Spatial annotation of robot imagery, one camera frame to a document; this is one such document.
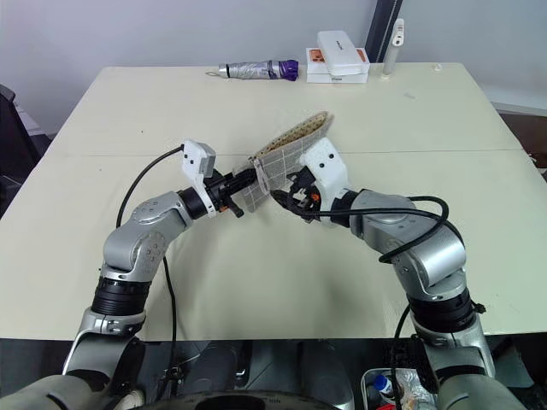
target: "mesh bag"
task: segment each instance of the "mesh bag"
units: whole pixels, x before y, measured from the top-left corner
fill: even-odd
[[[321,111],[301,122],[270,142],[250,157],[238,172],[253,167],[257,181],[241,191],[245,207],[254,212],[269,197],[269,191],[283,188],[287,174],[300,171],[300,156],[326,132],[332,124],[333,115]]]

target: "black cable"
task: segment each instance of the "black cable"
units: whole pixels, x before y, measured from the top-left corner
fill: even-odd
[[[126,195],[123,198],[123,201],[121,201],[120,210],[118,211],[118,217],[116,218],[116,228],[119,228],[121,225],[121,217],[123,215],[123,211],[126,209],[127,202],[129,201],[129,197],[137,187],[137,184],[140,182],[140,180],[143,178],[143,176],[158,162],[165,160],[168,156],[171,156],[173,154],[176,154],[177,152],[182,151],[185,148],[184,145],[180,145],[178,148],[171,149],[170,151],[166,152],[163,155],[158,156],[153,162],[148,164],[145,169],[143,169],[140,174],[135,178],[131,186],[129,187],[129,190],[127,191]]]
[[[180,145],[179,147],[175,149],[171,149],[170,151],[166,152],[163,155],[158,156],[153,162],[148,164],[141,172],[140,174],[135,178],[131,186],[129,187],[129,190],[127,190],[126,195],[123,198],[123,201],[120,205],[120,210],[118,211],[118,216],[116,218],[116,228],[119,228],[121,226],[121,218],[123,216],[123,211],[126,209],[127,202],[129,201],[129,198],[131,197],[131,194],[137,187],[140,180],[143,178],[143,176],[158,162],[163,161],[167,157],[176,154],[177,152],[180,152],[184,149],[184,145]],[[165,389],[168,385],[168,375],[171,369],[174,367],[174,352],[177,342],[177,301],[175,299],[174,290],[173,290],[173,284],[171,283],[171,277],[169,275],[169,268],[168,268],[168,260],[165,256],[163,256],[163,267],[165,270],[165,279],[168,284],[169,289],[169,295],[171,296],[171,346],[169,350],[169,368],[168,372],[166,374],[166,378],[164,380],[164,383],[162,387],[158,390],[158,394],[156,396],[156,401],[160,400],[163,396],[163,393],[165,392]]]
[[[455,226],[453,226],[448,220],[448,204],[443,201],[440,198],[437,198],[435,196],[411,196],[409,199],[411,201],[430,201],[430,202],[436,202],[438,203],[442,210],[441,215],[433,214],[431,212],[422,211],[420,209],[412,209],[412,208],[368,208],[368,209],[339,209],[334,211],[302,211],[298,208],[295,208],[295,202],[291,196],[291,194],[294,194],[294,192],[286,193],[282,190],[273,190],[270,192],[272,197],[281,203],[285,202],[285,207],[289,209],[291,212],[293,212],[297,216],[306,217],[306,218],[320,218],[320,217],[333,217],[333,216],[351,216],[351,215],[370,215],[370,214],[411,214],[411,215],[419,215],[424,216],[426,218],[431,218],[437,221],[437,223],[428,231],[425,233],[419,235],[416,239],[413,239],[412,241],[398,247],[397,249],[394,249],[387,254],[382,255],[379,258],[379,261],[382,263],[391,263],[391,258],[395,255],[399,255],[402,252],[418,245],[419,243],[422,243],[426,241],[428,238],[432,237],[441,226],[447,226],[457,237],[458,239],[463,243],[462,235],[460,232],[456,229]]]
[[[407,250],[413,248],[414,246],[425,242],[427,239],[435,235],[439,229],[444,225],[444,222],[448,220],[448,203],[443,201],[440,198],[437,198],[436,196],[409,196],[409,200],[412,202],[419,202],[419,201],[428,201],[428,202],[436,202],[441,206],[441,216],[437,220],[437,223],[433,225],[428,231],[425,233],[422,233],[417,238],[413,239],[410,242],[405,243],[404,245],[399,246],[398,248],[383,254],[378,261],[381,263],[391,263],[391,258],[393,256],[400,255],[402,252],[406,252]]]
[[[407,319],[409,312],[410,305],[407,305],[407,307],[404,309],[403,314],[401,315],[401,318],[399,319],[399,323],[397,323],[397,329],[395,330],[395,336],[393,337],[393,344],[391,345],[391,385],[393,387],[395,406],[397,410],[402,410],[403,407],[401,406],[401,392],[399,391],[399,383],[397,382],[397,360],[395,356],[395,351],[397,349],[399,337],[401,336],[401,329],[403,328],[404,321]]]

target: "bottle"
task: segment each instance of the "bottle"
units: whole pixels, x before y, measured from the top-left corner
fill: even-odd
[[[384,376],[383,374],[379,374],[374,379],[373,387],[380,392],[380,394],[388,399],[389,401],[392,401],[395,397],[395,393],[393,392],[393,384],[391,383],[391,380]]]

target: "white box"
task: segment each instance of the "white box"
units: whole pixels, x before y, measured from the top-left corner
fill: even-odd
[[[344,31],[318,32],[317,44],[332,75],[365,73],[363,61]]]
[[[331,75],[326,66],[325,60],[318,48],[306,49],[307,59],[307,81],[309,83],[343,83],[343,84],[358,84],[366,83],[368,81],[368,69],[370,68],[370,62],[368,61],[367,52],[365,49],[356,49],[357,54],[361,57],[364,63],[364,73],[350,74],[350,75]]]
[[[361,84],[368,81],[368,73],[350,75],[306,73],[306,81],[321,84]]]

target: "gray wall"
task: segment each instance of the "gray wall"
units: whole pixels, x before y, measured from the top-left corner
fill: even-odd
[[[0,0],[0,83],[53,133],[102,67],[302,61],[319,30],[364,45],[375,4]],[[463,62],[491,101],[547,113],[547,0],[404,0],[400,15],[400,61]]]
[[[492,102],[547,114],[546,0],[403,0],[399,16],[401,61],[462,62]]]
[[[0,0],[0,83],[56,132],[102,67],[305,60],[320,30],[364,44],[375,0]]]

